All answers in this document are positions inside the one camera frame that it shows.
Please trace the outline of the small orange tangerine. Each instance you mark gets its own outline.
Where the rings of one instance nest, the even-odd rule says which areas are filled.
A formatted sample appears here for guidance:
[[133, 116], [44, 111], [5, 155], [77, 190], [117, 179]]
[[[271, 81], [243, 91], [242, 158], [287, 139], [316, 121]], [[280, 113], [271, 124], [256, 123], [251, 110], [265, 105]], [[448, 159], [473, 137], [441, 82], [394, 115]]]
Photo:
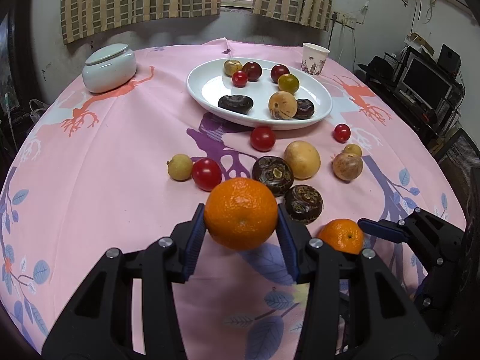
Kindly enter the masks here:
[[349, 254], [359, 254], [364, 245], [364, 232], [351, 219], [331, 220], [317, 237], [333, 249]]

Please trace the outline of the speckled brown round fruit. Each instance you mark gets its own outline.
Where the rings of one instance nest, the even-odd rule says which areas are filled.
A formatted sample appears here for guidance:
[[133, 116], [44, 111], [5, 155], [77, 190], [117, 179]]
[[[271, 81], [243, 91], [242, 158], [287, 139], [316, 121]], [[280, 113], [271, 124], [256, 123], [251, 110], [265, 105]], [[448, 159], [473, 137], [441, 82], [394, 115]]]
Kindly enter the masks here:
[[363, 167], [362, 158], [350, 153], [340, 153], [332, 162], [334, 174], [343, 181], [352, 181], [358, 178], [363, 172]]

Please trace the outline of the small yellow longan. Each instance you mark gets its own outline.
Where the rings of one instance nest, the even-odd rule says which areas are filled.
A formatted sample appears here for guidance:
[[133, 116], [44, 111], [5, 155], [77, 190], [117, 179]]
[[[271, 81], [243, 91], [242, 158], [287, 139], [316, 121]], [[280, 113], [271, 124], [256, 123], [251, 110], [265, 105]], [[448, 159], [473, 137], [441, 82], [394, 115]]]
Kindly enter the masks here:
[[350, 155], [362, 156], [362, 149], [357, 144], [348, 144], [343, 148], [343, 153]]

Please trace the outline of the dark water chestnut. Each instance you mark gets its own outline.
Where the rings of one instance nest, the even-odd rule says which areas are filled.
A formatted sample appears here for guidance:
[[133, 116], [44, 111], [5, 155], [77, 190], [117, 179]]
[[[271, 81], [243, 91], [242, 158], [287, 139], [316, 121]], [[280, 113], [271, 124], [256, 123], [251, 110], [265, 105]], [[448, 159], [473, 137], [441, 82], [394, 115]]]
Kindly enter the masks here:
[[253, 165], [251, 177], [265, 185], [275, 197], [284, 196], [295, 179], [289, 164], [276, 156], [258, 158]]
[[284, 206], [294, 221], [311, 224], [320, 216], [324, 203], [316, 189], [306, 184], [297, 184], [287, 191]]

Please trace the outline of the red cherry tomato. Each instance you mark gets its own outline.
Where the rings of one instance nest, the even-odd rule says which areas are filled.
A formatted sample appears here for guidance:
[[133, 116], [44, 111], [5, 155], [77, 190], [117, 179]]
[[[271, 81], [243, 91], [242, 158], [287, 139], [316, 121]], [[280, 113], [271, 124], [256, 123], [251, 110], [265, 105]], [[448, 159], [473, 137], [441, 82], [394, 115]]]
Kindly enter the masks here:
[[351, 129], [347, 124], [338, 124], [333, 131], [333, 137], [339, 143], [346, 143], [350, 139], [351, 134]]
[[276, 143], [276, 135], [270, 127], [256, 127], [250, 134], [250, 145], [260, 152], [272, 150]]

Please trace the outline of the large orange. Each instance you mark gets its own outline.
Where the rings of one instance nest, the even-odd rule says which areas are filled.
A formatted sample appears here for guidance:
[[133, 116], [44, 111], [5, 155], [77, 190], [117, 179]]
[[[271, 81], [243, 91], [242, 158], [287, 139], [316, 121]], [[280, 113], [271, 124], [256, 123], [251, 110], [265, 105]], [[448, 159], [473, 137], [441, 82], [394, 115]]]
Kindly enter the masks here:
[[204, 221], [219, 245], [235, 251], [253, 250], [266, 242], [276, 228], [277, 200], [256, 180], [226, 180], [210, 192]]

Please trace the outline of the striped tan passion fruit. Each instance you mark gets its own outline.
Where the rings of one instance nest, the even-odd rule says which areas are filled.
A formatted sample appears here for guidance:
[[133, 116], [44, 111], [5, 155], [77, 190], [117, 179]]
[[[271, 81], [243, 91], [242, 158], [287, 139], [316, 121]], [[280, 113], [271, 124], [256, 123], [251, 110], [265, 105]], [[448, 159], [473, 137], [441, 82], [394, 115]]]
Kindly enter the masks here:
[[293, 119], [298, 110], [298, 103], [289, 92], [278, 91], [270, 97], [268, 110], [273, 119]]

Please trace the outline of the pale yellow longan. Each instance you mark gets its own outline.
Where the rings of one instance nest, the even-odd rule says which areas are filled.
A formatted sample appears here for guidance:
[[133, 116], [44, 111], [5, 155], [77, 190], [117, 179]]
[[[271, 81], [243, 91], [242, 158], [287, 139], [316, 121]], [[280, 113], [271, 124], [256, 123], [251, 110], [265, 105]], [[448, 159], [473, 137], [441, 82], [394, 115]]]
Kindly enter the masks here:
[[186, 154], [175, 154], [167, 161], [168, 175], [176, 181], [185, 181], [191, 177], [193, 161]]

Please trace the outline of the yellow green tomato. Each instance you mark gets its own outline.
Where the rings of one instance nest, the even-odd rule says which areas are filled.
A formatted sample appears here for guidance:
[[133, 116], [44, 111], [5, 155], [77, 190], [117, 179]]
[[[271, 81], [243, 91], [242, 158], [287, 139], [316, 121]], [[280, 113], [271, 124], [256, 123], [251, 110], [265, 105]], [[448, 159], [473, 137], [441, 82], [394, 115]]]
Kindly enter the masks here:
[[299, 89], [299, 79], [291, 73], [283, 74], [278, 78], [277, 86], [280, 91], [295, 95]]

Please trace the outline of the black monitor on rack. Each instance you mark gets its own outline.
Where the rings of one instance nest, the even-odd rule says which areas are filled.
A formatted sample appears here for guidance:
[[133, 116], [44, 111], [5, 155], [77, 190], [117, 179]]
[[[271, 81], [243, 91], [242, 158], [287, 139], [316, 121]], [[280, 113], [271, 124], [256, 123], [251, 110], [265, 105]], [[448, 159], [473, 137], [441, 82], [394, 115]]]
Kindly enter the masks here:
[[452, 91], [452, 84], [422, 56], [410, 53], [400, 74], [397, 90], [409, 101], [420, 102], [436, 110]]

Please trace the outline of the pink patterned tablecloth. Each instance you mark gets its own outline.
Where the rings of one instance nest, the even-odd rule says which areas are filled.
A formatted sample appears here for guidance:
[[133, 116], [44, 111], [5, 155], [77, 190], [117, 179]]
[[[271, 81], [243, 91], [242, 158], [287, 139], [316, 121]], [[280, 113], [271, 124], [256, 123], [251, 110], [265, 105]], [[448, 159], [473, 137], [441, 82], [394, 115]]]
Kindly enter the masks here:
[[[192, 181], [168, 176], [173, 155], [212, 158], [224, 178], [248, 176], [259, 157], [247, 128], [193, 100], [189, 72], [242, 57], [297, 68], [302, 51], [221, 38], [143, 49], [136, 57], [136, 76], [110, 93], [90, 94], [74, 80], [22, 144], [2, 188], [1, 301], [35, 350], [107, 249], [144, 249], [207, 199]], [[278, 133], [272, 149], [280, 156], [292, 141], [306, 141], [320, 154], [309, 183], [324, 209], [310, 232], [333, 219], [400, 219], [416, 207], [464, 228], [460, 203], [416, 133], [335, 61], [327, 61], [320, 82], [333, 100], [330, 115]], [[346, 143], [333, 137], [338, 124], [351, 129]], [[348, 144], [361, 147], [364, 167], [343, 181], [332, 162]], [[287, 275], [275, 238], [236, 253], [206, 237], [193, 276], [174, 289], [188, 357], [291, 359], [307, 294]]]

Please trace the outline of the white oval plate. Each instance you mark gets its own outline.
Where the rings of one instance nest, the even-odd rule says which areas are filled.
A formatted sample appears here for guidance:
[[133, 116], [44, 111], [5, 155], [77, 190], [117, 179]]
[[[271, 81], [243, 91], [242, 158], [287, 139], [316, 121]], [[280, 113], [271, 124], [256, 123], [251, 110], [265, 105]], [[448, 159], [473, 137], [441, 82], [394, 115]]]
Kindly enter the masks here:
[[[273, 119], [268, 104], [270, 97], [278, 91], [278, 86], [270, 77], [270, 71], [275, 63], [257, 58], [256, 63], [263, 69], [262, 76], [257, 81], [238, 88], [233, 85], [231, 78], [224, 74], [225, 61], [225, 58], [220, 58], [202, 63], [193, 68], [186, 78], [186, 87], [191, 97], [215, 116], [247, 127], [269, 126], [273, 130], [294, 130], [315, 125], [329, 116], [333, 109], [332, 97], [322, 83], [295, 67], [289, 67], [289, 71], [299, 79], [299, 89], [295, 96], [312, 101], [314, 113], [311, 118], [304, 120]], [[252, 98], [253, 107], [247, 114], [228, 111], [218, 106], [222, 96], [235, 94]]]

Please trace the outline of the dark red plum left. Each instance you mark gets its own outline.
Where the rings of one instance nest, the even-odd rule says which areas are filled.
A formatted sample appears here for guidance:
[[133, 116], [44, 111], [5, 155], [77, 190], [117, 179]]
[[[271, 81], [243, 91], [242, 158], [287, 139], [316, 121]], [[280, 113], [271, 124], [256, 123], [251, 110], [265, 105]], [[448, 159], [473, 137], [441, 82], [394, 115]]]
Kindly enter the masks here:
[[255, 61], [246, 62], [241, 70], [247, 74], [249, 81], [257, 81], [263, 73], [262, 67]]

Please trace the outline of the small red tomato on plate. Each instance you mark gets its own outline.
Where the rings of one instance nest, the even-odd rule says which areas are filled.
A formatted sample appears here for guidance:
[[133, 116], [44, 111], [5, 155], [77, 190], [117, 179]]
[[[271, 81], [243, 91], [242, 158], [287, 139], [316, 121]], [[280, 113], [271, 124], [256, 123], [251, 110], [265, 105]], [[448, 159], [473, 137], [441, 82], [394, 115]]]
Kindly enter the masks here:
[[248, 82], [248, 75], [244, 71], [240, 70], [235, 72], [232, 75], [231, 79], [234, 87], [244, 88]]

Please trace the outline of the white lidded ceramic jar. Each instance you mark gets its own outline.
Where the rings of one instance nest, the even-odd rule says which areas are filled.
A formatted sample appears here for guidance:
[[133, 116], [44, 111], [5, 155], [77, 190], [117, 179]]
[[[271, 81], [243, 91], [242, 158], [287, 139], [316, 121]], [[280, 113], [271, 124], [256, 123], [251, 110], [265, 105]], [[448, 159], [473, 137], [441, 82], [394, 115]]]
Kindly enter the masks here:
[[92, 94], [101, 94], [129, 81], [137, 72], [133, 50], [124, 43], [105, 46], [90, 55], [82, 69], [82, 80]]

